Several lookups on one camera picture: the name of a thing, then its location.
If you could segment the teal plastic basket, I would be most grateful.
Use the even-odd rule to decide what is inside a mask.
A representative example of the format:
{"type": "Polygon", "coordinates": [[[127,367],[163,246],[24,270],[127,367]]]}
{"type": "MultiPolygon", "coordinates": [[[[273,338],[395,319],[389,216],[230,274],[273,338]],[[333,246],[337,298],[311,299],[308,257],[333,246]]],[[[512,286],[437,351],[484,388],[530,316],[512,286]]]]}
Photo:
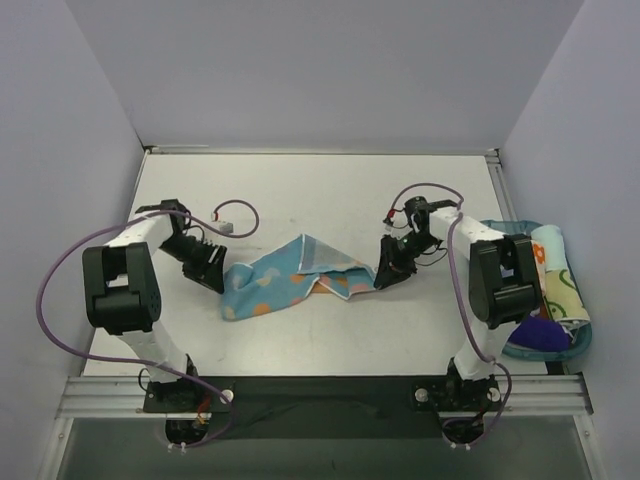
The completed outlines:
{"type": "MultiPolygon", "coordinates": [[[[485,220],[483,224],[506,234],[525,234],[530,237],[531,237],[531,232],[537,227],[540,227],[543,225],[551,225],[551,224],[540,224],[531,220],[522,220],[522,221],[485,220]]],[[[568,262],[567,269],[571,272],[571,275],[574,279],[574,282],[577,286],[578,292],[582,299],[582,295],[576,283],[575,276],[570,267],[568,258],[567,258],[567,262],[568,262]]],[[[543,295],[543,301],[541,306],[539,307],[539,311],[530,315],[529,317],[539,317],[539,318],[544,318],[544,319],[554,321],[547,311],[545,295],[543,295]]],[[[591,321],[588,324],[582,325],[580,328],[575,328],[575,329],[567,328],[564,324],[561,324],[561,323],[558,323],[558,324],[560,324],[563,327],[563,329],[567,332],[567,334],[570,337],[571,344],[568,350],[563,352],[541,352],[541,351],[536,351],[536,350],[531,350],[531,349],[516,346],[515,344],[511,344],[508,340],[507,344],[503,348],[503,354],[511,358],[516,358],[516,359],[531,361],[531,362],[566,362],[582,355],[589,348],[592,341],[591,321]]]]}

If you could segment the blue orange patterned towel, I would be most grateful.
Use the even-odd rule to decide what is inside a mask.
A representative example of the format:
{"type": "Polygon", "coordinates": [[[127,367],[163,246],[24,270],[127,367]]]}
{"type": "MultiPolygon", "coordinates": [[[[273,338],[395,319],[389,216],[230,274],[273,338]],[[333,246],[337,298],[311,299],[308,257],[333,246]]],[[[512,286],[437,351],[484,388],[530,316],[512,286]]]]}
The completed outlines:
{"type": "Polygon", "coordinates": [[[220,312],[226,321],[245,320],[293,307],[313,293],[344,301],[374,288],[373,269],[310,236],[289,243],[224,274],[220,312]]]}

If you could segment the mint white rolled towel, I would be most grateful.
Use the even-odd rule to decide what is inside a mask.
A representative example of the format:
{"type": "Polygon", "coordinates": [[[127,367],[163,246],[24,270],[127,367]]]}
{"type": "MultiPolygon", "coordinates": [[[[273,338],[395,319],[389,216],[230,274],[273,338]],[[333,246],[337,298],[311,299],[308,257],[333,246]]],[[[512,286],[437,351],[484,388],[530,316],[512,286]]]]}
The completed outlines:
{"type": "Polygon", "coordinates": [[[531,232],[531,238],[544,250],[544,263],[547,271],[565,270],[568,262],[564,238],[556,225],[543,225],[531,232]]]}

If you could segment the cream green rolled towel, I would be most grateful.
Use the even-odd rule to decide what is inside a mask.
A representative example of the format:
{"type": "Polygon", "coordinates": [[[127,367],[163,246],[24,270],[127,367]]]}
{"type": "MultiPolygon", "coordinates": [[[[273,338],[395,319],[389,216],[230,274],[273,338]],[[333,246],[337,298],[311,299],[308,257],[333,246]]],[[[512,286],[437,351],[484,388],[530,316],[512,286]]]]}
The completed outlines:
{"type": "Polygon", "coordinates": [[[545,274],[545,302],[551,318],[567,328],[580,328],[591,321],[568,269],[545,274]]]}

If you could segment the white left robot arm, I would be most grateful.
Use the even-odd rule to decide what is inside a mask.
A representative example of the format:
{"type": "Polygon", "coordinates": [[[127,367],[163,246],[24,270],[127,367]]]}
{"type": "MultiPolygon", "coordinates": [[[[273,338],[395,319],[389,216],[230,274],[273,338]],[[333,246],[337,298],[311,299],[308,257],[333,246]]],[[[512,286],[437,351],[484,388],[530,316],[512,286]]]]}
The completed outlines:
{"type": "Polygon", "coordinates": [[[182,265],[183,276],[218,294],[224,292],[227,248],[187,233],[189,210],[163,200],[136,211],[136,224],[103,246],[82,253],[84,292],[90,324],[126,343],[148,360],[147,392],[181,412],[206,397],[197,369],[161,324],[162,298],[152,262],[160,250],[182,265]]]}

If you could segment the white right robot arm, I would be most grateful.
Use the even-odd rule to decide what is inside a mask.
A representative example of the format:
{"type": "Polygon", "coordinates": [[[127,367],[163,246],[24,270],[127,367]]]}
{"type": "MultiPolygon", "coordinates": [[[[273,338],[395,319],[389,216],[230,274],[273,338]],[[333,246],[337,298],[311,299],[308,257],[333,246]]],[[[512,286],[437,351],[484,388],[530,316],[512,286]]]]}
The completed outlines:
{"type": "Polygon", "coordinates": [[[495,372],[503,348],[542,302],[531,238],[492,229],[464,215],[452,200],[429,202],[416,196],[400,211],[408,231],[399,238],[382,237],[375,289],[408,280],[418,271],[419,257],[432,247],[445,248],[466,335],[446,373],[418,387],[417,401],[441,401],[458,410],[501,401],[505,396],[495,372]]]}

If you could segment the orange flower pattern towel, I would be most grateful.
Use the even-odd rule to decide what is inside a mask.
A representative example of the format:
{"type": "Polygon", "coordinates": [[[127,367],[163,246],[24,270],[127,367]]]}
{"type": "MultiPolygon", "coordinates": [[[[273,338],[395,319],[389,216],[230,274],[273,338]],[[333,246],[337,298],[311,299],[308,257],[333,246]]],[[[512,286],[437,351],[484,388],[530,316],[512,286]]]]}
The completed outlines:
{"type": "Polygon", "coordinates": [[[542,295],[546,294],[546,252],[544,246],[539,242],[532,240],[532,252],[536,266],[536,272],[539,280],[542,295]]]}

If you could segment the purple rolled towel front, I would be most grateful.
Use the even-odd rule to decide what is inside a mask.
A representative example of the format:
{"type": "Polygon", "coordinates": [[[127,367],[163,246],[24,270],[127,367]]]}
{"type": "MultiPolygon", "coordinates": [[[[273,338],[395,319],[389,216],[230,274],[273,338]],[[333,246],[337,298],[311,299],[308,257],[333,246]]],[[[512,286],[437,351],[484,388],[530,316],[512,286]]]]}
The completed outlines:
{"type": "Polygon", "coordinates": [[[563,352],[571,344],[569,335],[560,324],[539,317],[525,319],[510,335],[509,342],[541,352],[563,352]]]}

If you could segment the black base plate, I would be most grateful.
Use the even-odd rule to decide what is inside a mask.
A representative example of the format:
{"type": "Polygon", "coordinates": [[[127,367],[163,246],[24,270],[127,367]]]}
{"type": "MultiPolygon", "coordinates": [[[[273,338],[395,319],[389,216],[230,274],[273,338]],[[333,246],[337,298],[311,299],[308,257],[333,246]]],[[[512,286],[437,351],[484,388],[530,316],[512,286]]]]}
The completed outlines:
{"type": "Polygon", "coordinates": [[[484,417],[502,405],[494,378],[445,376],[209,377],[218,395],[190,382],[169,394],[147,388],[143,410],[165,414],[171,440],[382,440],[436,438],[473,441],[484,417]]]}

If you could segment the aluminium front rail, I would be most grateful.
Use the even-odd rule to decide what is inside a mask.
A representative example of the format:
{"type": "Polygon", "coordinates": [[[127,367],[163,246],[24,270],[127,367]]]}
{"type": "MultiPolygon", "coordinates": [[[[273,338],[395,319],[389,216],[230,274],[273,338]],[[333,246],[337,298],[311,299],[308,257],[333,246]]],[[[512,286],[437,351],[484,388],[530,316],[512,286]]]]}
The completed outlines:
{"type": "MultiPolygon", "coordinates": [[[[58,419],[189,419],[191,413],[146,412],[135,376],[80,376],[67,380],[58,419]]],[[[593,406],[579,375],[516,375],[505,407],[507,416],[591,415],[593,406]]]]}

